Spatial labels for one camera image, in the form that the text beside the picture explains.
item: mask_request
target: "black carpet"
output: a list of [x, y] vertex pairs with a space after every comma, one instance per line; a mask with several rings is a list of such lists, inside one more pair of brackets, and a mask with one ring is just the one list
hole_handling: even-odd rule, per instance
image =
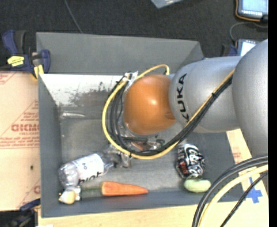
[[[84, 33], [188, 39], [200, 42], [205, 57], [222, 55], [233, 44], [234, 0], [183, 0], [157, 9], [151, 0], [67, 0]], [[25, 48], [35, 49], [37, 31], [79, 33], [63, 0], [0, 0], [0, 33], [26, 30]], [[234, 38], [262, 41], [268, 29], [244, 24], [234, 28]], [[0, 66], [8, 52], [0, 41]], [[0, 227], [17, 216], [0, 213]]]

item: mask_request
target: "electronic device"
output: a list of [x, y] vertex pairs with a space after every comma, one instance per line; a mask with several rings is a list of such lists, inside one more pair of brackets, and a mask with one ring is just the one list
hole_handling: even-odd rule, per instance
[[235, 0], [235, 15], [254, 22], [268, 21], [269, 0]]
[[259, 43], [257, 40], [251, 39], [238, 39], [235, 42], [235, 47], [237, 50], [237, 55], [244, 56], [250, 49]]

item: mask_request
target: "plastic bottle label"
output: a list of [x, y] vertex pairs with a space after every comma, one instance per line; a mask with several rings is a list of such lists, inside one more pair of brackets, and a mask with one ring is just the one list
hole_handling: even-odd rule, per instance
[[98, 154], [92, 154], [73, 161], [78, 171], [78, 184], [104, 174], [104, 162]]

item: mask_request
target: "cable bundle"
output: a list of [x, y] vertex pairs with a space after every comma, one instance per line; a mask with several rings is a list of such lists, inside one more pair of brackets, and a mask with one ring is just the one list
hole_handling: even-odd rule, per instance
[[[239, 172], [242, 172], [247, 169], [251, 169], [252, 167], [257, 167], [256, 169], [253, 169], [251, 171], [246, 172], [245, 174], [233, 179], [228, 184], [226, 184], [210, 201], [207, 208], [204, 210], [207, 201], [210, 199], [211, 194], [214, 192], [214, 190], [220, 186], [222, 183], [225, 183], [227, 178], [234, 176], [238, 174]], [[256, 181], [254, 181], [251, 186], [246, 190], [246, 192], [243, 194], [243, 196], [239, 199], [235, 207], [231, 210], [227, 218], [223, 221], [221, 227], [223, 227], [228, 220], [231, 218], [231, 216], [235, 213], [235, 211], [238, 209], [240, 204], [243, 202], [244, 198], [247, 196], [249, 191], [253, 188], [254, 185], [256, 185], [261, 179], [263, 179], [268, 174], [268, 156], [261, 156], [261, 157], [254, 157], [250, 158], [248, 160], [242, 161], [233, 167], [229, 168], [227, 171], [225, 171], [219, 178], [216, 179], [216, 181], [211, 185], [211, 187], [208, 189], [208, 191], [203, 195], [201, 198], [194, 218], [192, 222], [192, 227], [201, 227], [203, 226], [203, 223], [205, 221], [205, 218], [207, 214], [209, 213], [210, 209], [213, 207], [213, 205], [218, 202], [221, 197], [228, 192], [231, 188], [233, 188], [235, 185], [239, 184], [240, 182], [244, 181], [245, 179], [255, 175], [263, 173]]]
[[[169, 67], [167, 65], [157, 65], [154, 66], [139, 76], [135, 78], [135, 80], [143, 77], [147, 73], [160, 68], [160, 67], [166, 67], [165, 74], [169, 74]], [[155, 150], [145, 150], [141, 152], [137, 152], [134, 150], [130, 150], [127, 147], [127, 144], [125, 143], [125, 138], [123, 138], [119, 134], [117, 120], [120, 117], [116, 116], [118, 113], [118, 103], [122, 99], [123, 92], [125, 91], [125, 88], [128, 85], [129, 79], [131, 77], [131, 74], [127, 73], [114, 87], [112, 93], [109, 95], [102, 114], [102, 127], [103, 131], [105, 133], [106, 138], [109, 140], [109, 142], [116, 147], [119, 151], [122, 153], [128, 154], [133, 156], [134, 158], [138, 159], [155, 159], [158, 157], [161, 157], [168, 153], [170, 150], [172, 150], [177, 144], [182, 142], [199, 124], [201, 119], [204, 117], [210, 106], [213, 104], [213, 102], [217, 99], [217, 97], [232, 83], [232, 77], [233, 77], [234, 70], [232, 70], [226, 78], [218, 85], [218, 87], [212, 92], [211, 95], [205, 100], [205, 102], [200, 106], [200, 108], [195, 112], [195, 114], [190, 118], [190, 120], [187, 122], [186, 126], [182, 131], [180, 131], [175, 137], [173, 137], [169, 142], [164, 144], [161, 148], [155, 149]], [[106, 113], [107, 109], [109, 107], [109, 104], [112, 101], [112, 108], [111, 113], [109, 115], [109, 118], [111, 120], [110, 122], [110, 129], [111, 133], [108, 132], [108, 129], [106, 127]]]

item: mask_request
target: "gray robot arm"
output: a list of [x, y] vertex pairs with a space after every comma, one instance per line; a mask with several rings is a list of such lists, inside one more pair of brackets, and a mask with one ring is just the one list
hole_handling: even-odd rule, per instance
[[209, 58], [181, 68], [170, 85], [172, 112], [185, 125], [234, 69], [231, 86], [219, 95], [194, 131], [240, 128], [253, 157], [268, 154], [268, 40], [243, 57]]

